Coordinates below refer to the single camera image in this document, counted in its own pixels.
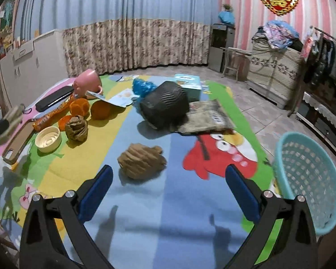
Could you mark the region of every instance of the black phone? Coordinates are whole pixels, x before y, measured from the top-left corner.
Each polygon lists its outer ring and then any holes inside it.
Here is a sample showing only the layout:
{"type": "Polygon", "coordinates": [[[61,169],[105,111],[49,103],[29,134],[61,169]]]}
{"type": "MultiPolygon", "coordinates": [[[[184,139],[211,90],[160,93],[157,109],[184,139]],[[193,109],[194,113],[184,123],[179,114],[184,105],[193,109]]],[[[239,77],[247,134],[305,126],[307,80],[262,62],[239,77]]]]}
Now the black phone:
{"type": "Polygon", "coordinates": [[[64,86],[61,89],[53,92],[36,103],[35,107],[38,112],[43,112],[50,108],[52,105],[58,103],[62,99],[70,96],[73,93],[72,86],[64,86]]]}

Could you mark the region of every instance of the blue curtain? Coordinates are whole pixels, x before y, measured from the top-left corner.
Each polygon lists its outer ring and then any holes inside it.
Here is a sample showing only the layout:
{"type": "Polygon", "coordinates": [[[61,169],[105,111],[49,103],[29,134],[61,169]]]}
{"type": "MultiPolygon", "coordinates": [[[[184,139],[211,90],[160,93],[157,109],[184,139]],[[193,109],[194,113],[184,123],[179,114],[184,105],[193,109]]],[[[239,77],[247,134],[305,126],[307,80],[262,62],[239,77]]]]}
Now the blue curtain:
{"type": "Polygon", "coordinates": [[[212,24],[218,0],[19,0],[15,37],[120,18],[171,19],[212,24]]]}

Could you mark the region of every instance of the colorful play mat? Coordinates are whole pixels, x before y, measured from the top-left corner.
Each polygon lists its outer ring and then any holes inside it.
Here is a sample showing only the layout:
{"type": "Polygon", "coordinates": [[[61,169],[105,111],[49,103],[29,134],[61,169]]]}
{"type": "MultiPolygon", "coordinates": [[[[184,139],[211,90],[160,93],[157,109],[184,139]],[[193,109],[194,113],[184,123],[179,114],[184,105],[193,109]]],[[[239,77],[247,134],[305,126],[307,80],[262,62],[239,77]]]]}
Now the colorful play mat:
{"type": "MultiPolygon", "coordinates": [[[[157,85],[173,79],[140,78],[157,85]]],[[[131,88],[132,79],[116,82],[102,76],[105,97],[131,88]]],[[[58,83],[48,93],[73,80],[58,83]]],[[[85,227],[115,268],[223,268],[253,227],[225,182],[225,168],[234,163],[262,190],[271,186],[273,172],[249,123],[234,104],[230,88],[210,81],[205,84],[201,100],[219,100],[235,125],[234,135],[159,132],[129,106],[109,120],[88,117],[88,138],[82,144],[72,144],[62,132],[62,143],[50,154],[38,151],[34,135],[13,166],[3,162],[5,146],[0,147],[0,220],[14,245],[20,246],[25,214],[35,193],[60,197],[94,178],[108,164],[114,171],[113,184],[85,227]],[[167,168],[148,181],[122,176],[117,157],[131,143],[160,146],[167,168]]],[[[23,122],[42,115],[33,105],[23,122]]],[[[79,261],[63,222],[57,220],[56,224],[70,257],[79,261]]],[[[268,257],[279,225],[258,262],[268,257]]]]}

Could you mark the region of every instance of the blue gripper pad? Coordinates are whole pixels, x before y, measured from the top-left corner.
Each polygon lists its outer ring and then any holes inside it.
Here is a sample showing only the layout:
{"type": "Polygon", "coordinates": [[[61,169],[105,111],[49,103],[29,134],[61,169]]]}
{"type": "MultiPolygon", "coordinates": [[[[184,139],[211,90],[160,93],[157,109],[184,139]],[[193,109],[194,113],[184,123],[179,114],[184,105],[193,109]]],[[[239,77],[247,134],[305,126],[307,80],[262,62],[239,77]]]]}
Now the blue gripper pad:
{"type": "Polygon", "coordinates": [[[90,221],[105,197],[113,181],[113,170],[109,165],[104,165],[99,174],[95,177],[91,188],[84,195],[78,205],[77,218],[81,223],[90,221]]]}
{"type": "Polygon", "coordinates": [[[257,224],[260,220],[259,202],[250,191],[237,168],[229,165],[225,170],[225,180],[247,220],[257,224]]]}

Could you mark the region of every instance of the red angry bird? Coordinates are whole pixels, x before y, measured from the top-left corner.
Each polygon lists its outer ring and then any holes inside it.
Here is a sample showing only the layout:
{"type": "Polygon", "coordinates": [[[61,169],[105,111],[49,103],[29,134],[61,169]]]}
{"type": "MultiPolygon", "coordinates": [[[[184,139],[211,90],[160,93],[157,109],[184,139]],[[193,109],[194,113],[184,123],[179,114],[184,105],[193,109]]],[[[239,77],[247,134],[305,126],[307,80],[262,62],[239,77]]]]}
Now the red angry bird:
{"type": "Polygon", "coordinates": [[[256,172],[258,159],[251,144],[241,134],[199,135],[194,147],[183,160],[185,170],[194,170],[207,180],[209,173],[225,177],[225,169],[234,164],[245,178],[256,172]]]}

